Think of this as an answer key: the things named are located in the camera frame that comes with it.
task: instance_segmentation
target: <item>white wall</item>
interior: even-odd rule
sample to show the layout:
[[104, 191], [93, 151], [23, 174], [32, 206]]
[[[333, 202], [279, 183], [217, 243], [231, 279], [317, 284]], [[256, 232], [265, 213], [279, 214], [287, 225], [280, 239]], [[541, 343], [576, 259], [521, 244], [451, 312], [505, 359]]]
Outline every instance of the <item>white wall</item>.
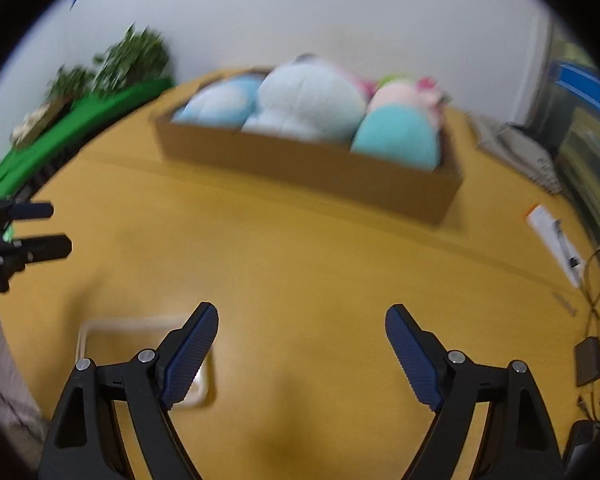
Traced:
[[457, 106], [521, 121], [549, 20], [536, 0], [78, 0], [69, 6], [59, 2], [5, 70], [3, 127], [39, 104], [60, 64], [90, 62], [133, 22], [163, 33], [178, 81], [219, 66], [275, 64], [314, 52], [370, 77], [432, 75]]
[[24, 115], [39, 107], [46, 84], [68, 56], [66, 26], [71, 0], [58, 0], [38, 20], [0, 72], [0, 161]]

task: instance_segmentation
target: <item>stuffed toy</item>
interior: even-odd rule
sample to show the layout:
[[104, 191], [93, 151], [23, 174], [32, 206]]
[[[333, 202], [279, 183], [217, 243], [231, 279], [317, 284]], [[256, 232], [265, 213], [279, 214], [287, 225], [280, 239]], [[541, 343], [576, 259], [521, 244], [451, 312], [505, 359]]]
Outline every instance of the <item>stuffed toy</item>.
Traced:
[[396, 73], [396, 74], [386, 75], [380, 81], [378, 81], [378, 86], [376, 86], [376, 91], [381, 89], [387, 83], [390, 83], [391, 81], [395, 81], [396, 79], [406, 79], [407, 81], [410, 81], [412, 78], [407, 73]]
[[241, 128], [256, 111], [256, 96], [263, 79], [263, 75], [243, 74], [211, 83], [177, 111], [171, 121]]
[[440, 143], [426, 115], [417, 107], [387, 104], [360, 124], [351, 151], [433, 171], [440, 163]]
[[431, 127], [439, 131], [446, 101], [445, 93], [430, 77], [415, 83], [408, 79], [395, 78], [378, 89], [366, 111], [370, 113], [387, 104], [419, 108], [426, 115]]
[[275, 68], [258, 89], [245, 132], [304, 142], [349, 143], [365, 117], [366, 94], [339, 70], [312, 60]]
[[332, 70], [334, 72], [339, 73], [344, 78], [348, 79], [353, 85], [355, 85], [360, 93], [365, 96], [367, 102], [373, 97], [376, 92], [376, 86], [378, 83], [375, 81], [371, 81], [368, 79], [364, 79], [349, 70], [338, 66], [331, 61], [328, 61], [322, 57], [316, 56], [315, 54], [302, 54], [301, 56], [296, 57], [296, 63], [310, 63], [315, 66], [322, 66], [328, 70]]

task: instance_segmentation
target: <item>green plush toy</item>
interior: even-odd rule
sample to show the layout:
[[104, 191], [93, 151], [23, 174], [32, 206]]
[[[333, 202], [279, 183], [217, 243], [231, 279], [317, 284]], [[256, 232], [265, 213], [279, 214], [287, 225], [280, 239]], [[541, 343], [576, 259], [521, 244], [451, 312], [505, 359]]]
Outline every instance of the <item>green plush toy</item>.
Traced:
[[391, 81], [395, 81], [396, 79], [407, 79], [408, 81], [413, 80], [413, 78], [407, 73], [389, 74], [389, 75], [384, 76], [380, 81], [378, 81], [378, 86], [376, 87], [376, 89], [382, 88], [387, 83], [390, 83]]

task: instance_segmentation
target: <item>green leaves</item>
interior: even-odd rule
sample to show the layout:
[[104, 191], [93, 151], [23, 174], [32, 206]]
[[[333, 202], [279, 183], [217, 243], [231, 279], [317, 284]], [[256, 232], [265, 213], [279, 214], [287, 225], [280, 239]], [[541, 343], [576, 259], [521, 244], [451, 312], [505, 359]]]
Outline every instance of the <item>green leaves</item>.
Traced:
[[49, 81], [46, 96], [49, 99], [80, 99], [91, 92], [94, 78], [95, 73], [81, 65], [71, 70], [62, 65], [56, 72], [56, 78]]
[[119, 43], [104, 54], [93, 56], [100, 67], [98, 75], [81, 65], [58, 69], [56, 78], [48, 83], [49, 99], [80, 99], [93, 91], [110, 96], [136, 83], [158, 79], [169, 62], [169, 54], [158, 32], [146, 28], [139, 34], [134, 25], [128, 28]]
[[131, 25], [120, 43], [94, 56], [93, 62], [102, 66], [94, 90], [107, 96], [136, 83], [159, 78], [169, 62], [169, 55], [158, 32], [146, 28], [137, 34]]

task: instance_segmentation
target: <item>white plush toy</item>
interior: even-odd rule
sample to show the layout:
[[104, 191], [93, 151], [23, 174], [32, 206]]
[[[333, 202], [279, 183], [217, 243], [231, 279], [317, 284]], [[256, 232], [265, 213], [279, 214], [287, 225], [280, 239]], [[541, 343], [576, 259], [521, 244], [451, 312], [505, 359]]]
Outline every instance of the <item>white plush toy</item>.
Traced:
[[308, 62], [274, 69], [258, 89], [247, 132], [304, 142], [350, 142], [365, 117], [366, 96], [336, 70]]

